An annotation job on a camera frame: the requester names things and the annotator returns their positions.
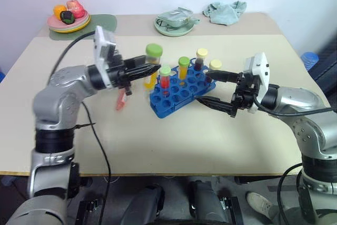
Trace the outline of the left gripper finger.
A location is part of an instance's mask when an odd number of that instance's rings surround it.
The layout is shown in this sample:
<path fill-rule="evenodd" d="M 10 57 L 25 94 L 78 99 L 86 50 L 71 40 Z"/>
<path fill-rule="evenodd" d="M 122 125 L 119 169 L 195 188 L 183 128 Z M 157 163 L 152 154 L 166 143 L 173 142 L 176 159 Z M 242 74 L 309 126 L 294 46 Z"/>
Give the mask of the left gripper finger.
<path fill-rule="evenodd" d="M 140 55 L 124 60 L 125 67 L 127 69 L 135 69 L 146 62 L 146 55 Z"/>
<path fill-rule="evenodd" d="M 161 64 L 142 64 L 135 68 L 126 70 L 126 79 L 131 82 L 142 79 L 156 73 L 161 67 Z"/>

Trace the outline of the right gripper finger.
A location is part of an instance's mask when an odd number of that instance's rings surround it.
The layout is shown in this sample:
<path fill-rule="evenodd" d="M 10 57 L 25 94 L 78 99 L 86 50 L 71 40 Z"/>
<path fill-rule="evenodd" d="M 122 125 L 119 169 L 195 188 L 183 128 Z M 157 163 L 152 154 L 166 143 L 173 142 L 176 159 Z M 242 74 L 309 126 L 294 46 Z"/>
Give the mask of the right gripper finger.
<path fill-rule="evenodd" d="M 221 101 L 216 97 L 196 97 L 195 99 L 213 110 L 225 112 L 230 117 L 235 117 L 235 107 L 231 103 Z"/>
<path fill-rule="evenodd" d="M 206 73 L 206 76 L 220 82 L 236 83 L 239 78 L 239 73 L 233 73 L 221 70 L 211 70 Z"/>

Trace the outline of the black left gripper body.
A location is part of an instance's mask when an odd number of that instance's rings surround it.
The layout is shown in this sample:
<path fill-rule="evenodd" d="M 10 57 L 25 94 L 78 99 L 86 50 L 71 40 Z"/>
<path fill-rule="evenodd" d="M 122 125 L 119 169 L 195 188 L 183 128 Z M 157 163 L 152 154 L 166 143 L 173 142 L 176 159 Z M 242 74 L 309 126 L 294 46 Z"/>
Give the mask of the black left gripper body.
<path fill-rule="evenodd" d="M 132 94 L 131 81 L 126 73 L 126 65 L 118 50 L 107 58 L 107 74 L 113 88 L 124 89 L 127 96 Z"/>

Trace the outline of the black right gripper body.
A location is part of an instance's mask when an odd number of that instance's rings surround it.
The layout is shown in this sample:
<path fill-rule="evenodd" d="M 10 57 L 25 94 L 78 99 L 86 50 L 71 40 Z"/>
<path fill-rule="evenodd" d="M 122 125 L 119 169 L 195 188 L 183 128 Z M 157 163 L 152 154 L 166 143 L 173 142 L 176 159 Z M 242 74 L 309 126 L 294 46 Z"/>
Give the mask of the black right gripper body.
<path fill-rule="evenodd" d="M 231 99 L 230 116 L 234 118 L 238 109 L 249 109 L 253 105 L 253 97 L 258 95 L 259 89 L 260 78 L 257 75 L 239 73 Z"/>

